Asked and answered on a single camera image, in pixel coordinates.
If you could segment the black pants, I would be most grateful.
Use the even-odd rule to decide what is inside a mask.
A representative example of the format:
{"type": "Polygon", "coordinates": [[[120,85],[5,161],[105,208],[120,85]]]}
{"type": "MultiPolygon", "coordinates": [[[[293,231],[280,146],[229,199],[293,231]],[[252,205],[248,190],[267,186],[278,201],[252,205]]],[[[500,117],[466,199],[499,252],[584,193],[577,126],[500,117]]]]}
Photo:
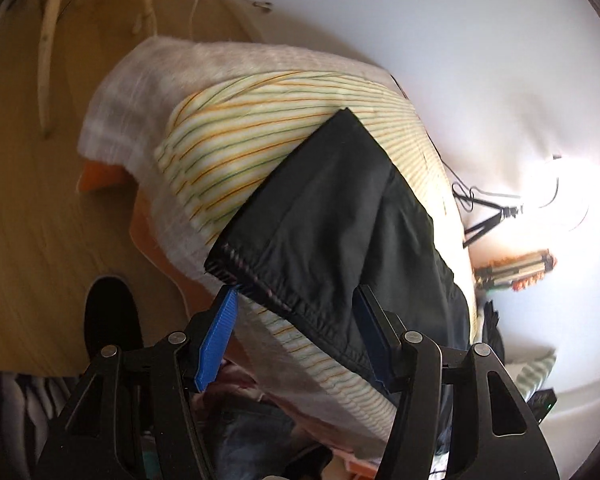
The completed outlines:
{"type": "Polygon", "coordinates": [[[366,380],[374,373],[352,313],[358,285],[440,346],[469,344],[467,301],[434,246],[434,222],[350,110],[265,178],[204,267],[366,380]]]}

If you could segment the black tracker with green led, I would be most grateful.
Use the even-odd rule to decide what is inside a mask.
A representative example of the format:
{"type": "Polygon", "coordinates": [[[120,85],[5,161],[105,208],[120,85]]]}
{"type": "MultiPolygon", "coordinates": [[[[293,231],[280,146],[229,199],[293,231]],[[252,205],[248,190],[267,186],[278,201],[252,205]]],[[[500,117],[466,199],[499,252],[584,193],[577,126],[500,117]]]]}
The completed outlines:
{"type": "Polygon", "coordinates": [[[540,424],[557,403],[557,396],[553,388],[535,391],[527,401],[536,422],[540,424]]]}

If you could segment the green white patterned pillow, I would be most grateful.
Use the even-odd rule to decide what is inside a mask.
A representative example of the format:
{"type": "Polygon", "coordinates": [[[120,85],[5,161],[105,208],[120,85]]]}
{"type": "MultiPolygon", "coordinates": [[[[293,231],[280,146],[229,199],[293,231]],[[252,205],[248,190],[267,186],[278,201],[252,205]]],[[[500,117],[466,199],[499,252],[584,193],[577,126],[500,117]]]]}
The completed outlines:
{"type": "Polygon", "coordinates": [[[556,354],[549,353],[539,359],[528,362],[509,363],[505,369],[513,379],[515,386],[522,398],[528,401],[537,391],[542,388],[547,377],[550,376],[556,362],[556,354]]]}

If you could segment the stack of folded clothes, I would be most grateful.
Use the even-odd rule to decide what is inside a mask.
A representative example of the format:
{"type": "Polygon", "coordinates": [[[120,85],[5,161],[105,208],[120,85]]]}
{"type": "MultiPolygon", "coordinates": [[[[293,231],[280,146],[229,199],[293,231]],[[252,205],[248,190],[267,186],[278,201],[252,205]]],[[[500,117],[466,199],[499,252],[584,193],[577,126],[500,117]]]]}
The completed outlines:
{"type": "Polygon", "coordinates": [[[500,328],[498,327],[500,315],[498,314],[498,311],[494,309],[492,301],[487,301],[484,304],[482,313],[482,341],[491,347],[502,362],[505,362],[504,340],[500,328]]]}

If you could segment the black shoe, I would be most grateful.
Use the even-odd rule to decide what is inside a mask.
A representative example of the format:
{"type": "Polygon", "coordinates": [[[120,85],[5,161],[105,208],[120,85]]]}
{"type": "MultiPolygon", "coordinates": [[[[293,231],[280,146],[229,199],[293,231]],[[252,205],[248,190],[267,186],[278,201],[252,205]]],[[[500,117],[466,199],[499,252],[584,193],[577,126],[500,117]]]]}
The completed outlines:
{"type": "Polygon", "coordinates": [[[102,349],[135,351],[144,346],[140,317],[131,289],[117,275],[96,278],[86,294],[83,337],[91,363],[102,357],[102,349]]]}

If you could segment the black mini tripod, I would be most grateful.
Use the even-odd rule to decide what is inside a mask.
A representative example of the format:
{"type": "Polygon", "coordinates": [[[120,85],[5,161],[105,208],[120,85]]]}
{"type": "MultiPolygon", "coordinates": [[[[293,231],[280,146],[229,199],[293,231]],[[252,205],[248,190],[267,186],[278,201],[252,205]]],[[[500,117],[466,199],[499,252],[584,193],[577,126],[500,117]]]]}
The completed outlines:
{"type": "Polygon", "coordinates": [[[495,214],[492,214],[492,216],[486,218],[486,220],[482,220],[473,226],[464,229],[464,248],[468,248],[470,245],[478,242],[478,240],[481,240],[484,236],[486,236],[486,234],[489,234],[504,220],[509,218],[517,218],[524,212],[524,208],[521,206],[501,206],[499,204],[490,202],[490,200],[480,200],[480,198],[468,198],[467,203],[471,206],[483,206],[493,209],[495,214]]]}

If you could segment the yellow striped bed sheet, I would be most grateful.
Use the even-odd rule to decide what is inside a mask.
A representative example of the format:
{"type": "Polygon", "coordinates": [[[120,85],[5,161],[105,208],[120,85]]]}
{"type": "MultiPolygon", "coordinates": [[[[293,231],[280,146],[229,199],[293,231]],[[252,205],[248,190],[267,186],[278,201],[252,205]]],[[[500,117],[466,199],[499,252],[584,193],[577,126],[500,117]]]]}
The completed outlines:
{"type": "MultiPolygon", "coordinates": [[[[412,103],[368,79],[279,70],[200,90],[174,108],[155,160],[196,237],[211,246],[268,174],[323,122],[347,108],[378,141],[424,206],[434,244],[466,298],[474,294],[463,225],[442,161],[412,103]]],[[[386,440],[392,403],[279,315],[240,300],[236,335],[261,388],[317,419],[343,446],[386,440]]]]}

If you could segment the white checkered blanket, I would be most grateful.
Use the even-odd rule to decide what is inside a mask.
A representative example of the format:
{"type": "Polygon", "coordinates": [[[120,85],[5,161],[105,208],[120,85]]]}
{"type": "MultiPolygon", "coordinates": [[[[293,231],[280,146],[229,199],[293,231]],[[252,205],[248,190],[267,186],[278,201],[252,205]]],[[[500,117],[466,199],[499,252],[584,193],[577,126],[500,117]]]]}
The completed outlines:
{"type": "MultiPolygon", "coordinates": [[[[279,70],[352,75],[378,82],[400,94],[385,70],[338,55],[269,44],[193,44],[159,37],[144,41],[116,66],[97,89],[84,119],[80,154],[88,160],[122,166],[132,174],[149,200],[155,237],[166,258],[186,278],[209,292],[220,287],[216,278],[204,272],[204,260],[212,245],[204,246],[196,237],[183,208],[163,179],[155,151],[166,138],[166,126],[174,108],[192,94],[242,76],[279,70]]],[[[317,439],[340,448],[374,448],[388,440],[357,437],[350,445],[343,446],[320,436],[315,417],[294,411],[261,388],[244,346],[238,338],[237,341],[238,349],[230,354],[230,359],[317,439]]]]}

